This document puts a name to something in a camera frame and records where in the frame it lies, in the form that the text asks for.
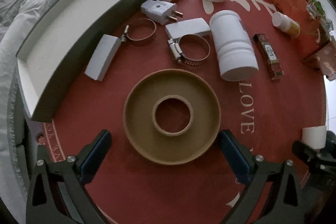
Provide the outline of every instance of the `white rectangular block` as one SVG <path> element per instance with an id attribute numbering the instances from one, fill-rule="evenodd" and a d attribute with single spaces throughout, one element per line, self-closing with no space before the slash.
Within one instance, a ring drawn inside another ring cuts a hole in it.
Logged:
<path id="1" fill-rule="evenodd" d="M 169 38 L 177 39 L 186 34 L 205 36 L 211 34 L 208 23 L 203 18 L 194 18 L 166 25 Z"/>
<path id="2" fill-rule="evenodd" d="M 120 44 L 118 37 L 104 34 L 94 50 L 85 74 L 93 80 L 102 81 Z"/>

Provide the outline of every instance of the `silver bolt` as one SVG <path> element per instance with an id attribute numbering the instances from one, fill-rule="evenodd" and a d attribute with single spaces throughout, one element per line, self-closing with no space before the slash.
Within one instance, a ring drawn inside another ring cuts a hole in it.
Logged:
<path id="1" fill-rule="evenodd" d="M 38 160 L 36 163 L 37 166 L 41 166 L 43 164 L 44 164 L 44 160 Z"/>
<path id="2" fill-rule="evenodd" d="M 74 162 L 76 160 L 76 157 L 75 156 L 69 156 L 68 158 L 67 158 L 67 161 L 68 162 Z"/>
<path id="3" fill-rule="evenodd" d="M 286 161 L 286 164 L 287 164 L 288 166 L 293 166 L 293 161 L 292 161 L 292 160 L 287 160 L 287 161 Z"/>
<path id="4" fill-rule="evenodd" d="M 255 156 L 255 159 L 258 161 L 258 162 L 262 162 L 264 161 L 264 157 L 262 155 L 256 155 Z"/>

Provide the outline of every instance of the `power plug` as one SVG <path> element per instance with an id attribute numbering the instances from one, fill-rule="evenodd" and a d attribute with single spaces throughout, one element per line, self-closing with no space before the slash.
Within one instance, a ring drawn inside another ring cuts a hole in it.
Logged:
<path id="1" fill-rule="evenodd" d="M 176 17 L 183 17 L 183 14 L 176 11 L 176 4 L 161 0 L 148 0 L 141 5 L 141 11 L 149 19 L 166 24 L 168 21 L 177 22 Z"/>

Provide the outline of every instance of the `wrapped candy bar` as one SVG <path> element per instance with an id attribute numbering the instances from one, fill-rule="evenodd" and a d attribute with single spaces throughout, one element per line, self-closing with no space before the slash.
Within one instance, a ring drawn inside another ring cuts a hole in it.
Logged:
<path id="1" fill-rule="evenodd" d="M 268 37 L 264 34 L 255 34 L 253 40 L 262 54 L 272 80 L 279 79 L 284 72 L 277 56 L 275 55 L 272 45 L 268 41 Z"/>

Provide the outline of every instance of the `red table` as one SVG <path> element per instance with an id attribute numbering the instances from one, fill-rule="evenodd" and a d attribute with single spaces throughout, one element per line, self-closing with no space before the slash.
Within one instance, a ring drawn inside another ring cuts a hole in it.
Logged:
<path id="1" fill-rule="evenodd" d="M 177 5 L 184 20 L 203 17 L 209 22 L 217 11 L 237 12 L 251 38 L 256 33 L 269 37 L 285 73 L 279 81 L 270 80 L 255 45 L 259 72 L 240 83 L 221 79 L 212 40 L 211 54 L 201 66 L 178 65 L 169 52 L 164 27 L 158 26 L 152 44 L 121 46 L 103 82 L 82 72 L 53 122 L 44 124 L 54 161 L 76 155 L 101 129 L 111 131 L 112 148 L 86 188 L 97 205 L 119 224 L 217 224 L 244 188 L 236 182 L 217 144 L 198 159 L 178 166 L 152 163 L 130 145 L 122 122 L 125 99 L 139 80 L 160 69 L 182 68 L 206 80 L 221 104 L 221 129 L 230 129 L 253 154 L 268 161 L 292 159 L 300 180 L 305 182 L 307 167 L 291 153 L 291 145 L 301 138 L 303 127 L 325 124 L 324 81 L 320 73 L 300 62 L 295 41 L 272 26 L 274 8 L 267 1 L 179 0 Z M 143 17 L 140 12 L 130 20 L 139 17 Z M 123 27 L 113 35 L 121 35 Z M 258 209 L 252 219 L 260 213 L 260 206 Z"/>

